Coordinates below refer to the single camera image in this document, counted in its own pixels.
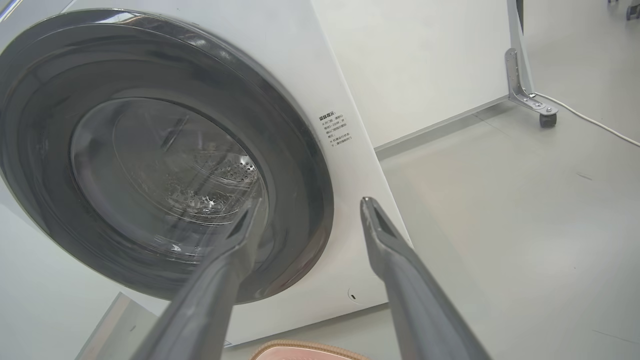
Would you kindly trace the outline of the dark round washing machine door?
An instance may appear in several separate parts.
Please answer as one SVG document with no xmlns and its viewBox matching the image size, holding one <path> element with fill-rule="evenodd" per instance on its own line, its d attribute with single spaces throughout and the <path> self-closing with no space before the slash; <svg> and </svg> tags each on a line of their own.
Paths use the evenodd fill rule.
<svg viewBox="0 0 640 360">
<path fill-rule="evenodd" d="M 267 221 L 237 303 L 302 280 L 333 227 L 327 160 L 290 92 L 235 45 L 154 13 L 56 14 L 7 43 L 0 170 L 67 253 L 165 301 L 255 198 Z"/>
</svg>

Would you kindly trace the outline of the grey rolling chair base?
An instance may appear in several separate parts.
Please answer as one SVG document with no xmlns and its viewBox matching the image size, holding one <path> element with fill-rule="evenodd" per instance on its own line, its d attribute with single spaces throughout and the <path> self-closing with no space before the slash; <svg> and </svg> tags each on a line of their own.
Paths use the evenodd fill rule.
<svg viewBox="0 0 640 360">
<path fill-rule="evenodd" d="M 627 22 L 640 19 L 640 0 L 606 0 L 606 5 L 612 9 L 618 6 L 620 2 L 628 2 L 624 9 L 624 16 Z"/>
</svg>

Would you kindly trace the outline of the white front-load washing machine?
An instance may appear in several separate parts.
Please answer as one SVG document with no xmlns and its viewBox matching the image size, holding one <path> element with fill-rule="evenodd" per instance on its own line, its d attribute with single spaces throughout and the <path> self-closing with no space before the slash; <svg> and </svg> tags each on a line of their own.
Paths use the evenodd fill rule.
<svg viewBox="0 0 640 360">
<path fill-rule="evenodd" d="M 361 199 L 377 200 L 407 231 L 312 0 L 0 0 L 0 51 L 44 19 L 86 9 L 156 14 L 240 48 L 293 96 L 321 146 L 334 198 L 327 246 L 288 289 L 236 301 L 225 347 L 386 303 L 367 255 Z M 345 114 L 353 134 L 335 148 L 322 141 L 316 120 L 329 111 Z M 0 170 L 0 360 L 129 360 L 176 296 L 133 291 L 70 255 L 34 223 Z"/>
</svg>

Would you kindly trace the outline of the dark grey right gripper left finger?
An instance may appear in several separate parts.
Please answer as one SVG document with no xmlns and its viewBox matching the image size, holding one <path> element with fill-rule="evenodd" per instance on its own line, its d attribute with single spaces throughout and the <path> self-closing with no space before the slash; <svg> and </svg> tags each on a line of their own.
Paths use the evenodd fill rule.
<svg viewBox="0 0 640 360">
<path fill-rule="evenodd" d="M 251 199 L 225 242 L 211 250 L 131 360 L 220 360 L 237 294 L 254 268 L 265 201 Z"/>
</svg>

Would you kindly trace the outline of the white warning sticker black text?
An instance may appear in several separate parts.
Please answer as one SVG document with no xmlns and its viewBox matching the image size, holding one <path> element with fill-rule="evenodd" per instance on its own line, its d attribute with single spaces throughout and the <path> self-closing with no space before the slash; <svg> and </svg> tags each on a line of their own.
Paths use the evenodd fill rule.
<svg viewBox="0 0 640 360">
<path fill-rule="evenodd" d="M 354 138 L 348 118 L 340 111 L 329 111 L 317 116 L 318 134 L 329 148 L 342 146 Z"/>
</svg>

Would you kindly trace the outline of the white partition panel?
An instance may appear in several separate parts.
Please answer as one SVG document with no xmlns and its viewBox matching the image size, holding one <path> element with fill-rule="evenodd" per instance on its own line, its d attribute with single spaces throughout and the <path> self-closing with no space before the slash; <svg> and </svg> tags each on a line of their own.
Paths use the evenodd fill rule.
<svg viewBox="0 0 640 360">
<path fill-rule="evenodd" d="M 376 151 L 508 97 L 519 0 L 311 0 Z"/>
</svg>

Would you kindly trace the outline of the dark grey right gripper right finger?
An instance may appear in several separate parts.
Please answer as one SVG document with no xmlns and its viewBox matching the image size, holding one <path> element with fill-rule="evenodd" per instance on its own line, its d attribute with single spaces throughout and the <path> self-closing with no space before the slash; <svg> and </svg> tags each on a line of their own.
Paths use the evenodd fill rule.
<svg viewBox="0 0 640 360">
<path fill-rule="evenodd" d="M 373 197 L 359 203 L 371 269 L 385 285 L 402 360 L 492 360 Z"/>
</svg>

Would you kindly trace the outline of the pink laundry basket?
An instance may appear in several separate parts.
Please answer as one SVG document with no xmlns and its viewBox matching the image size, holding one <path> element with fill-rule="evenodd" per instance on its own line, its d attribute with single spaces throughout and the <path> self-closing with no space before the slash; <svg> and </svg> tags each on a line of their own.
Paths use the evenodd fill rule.
<svg viewBox="0 0 640 360">
<path fill-rule="evenodd" d="M 319 342 L 279 339 L 265 342 L 249 360 L 371 360 L 341 347 Z"/>
</svg>

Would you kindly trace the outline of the metal partition foot with caster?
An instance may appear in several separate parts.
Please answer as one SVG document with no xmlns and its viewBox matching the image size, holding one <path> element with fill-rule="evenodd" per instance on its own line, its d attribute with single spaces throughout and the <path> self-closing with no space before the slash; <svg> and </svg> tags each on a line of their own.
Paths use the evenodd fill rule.
<svg viewBox="0 0 640 360">
<path fill-rule="evenodd" d="M 521 71 L 516 48 L 506 50 L 504 59 L 509 92 L 507 95 L 508 100 L 528 110 L 537 112 L 539 114 L 539 125 L 542 129 L 555 127 L 557 125 L 558 109 L 531 96 L 521 84 Z"/>
</svg>

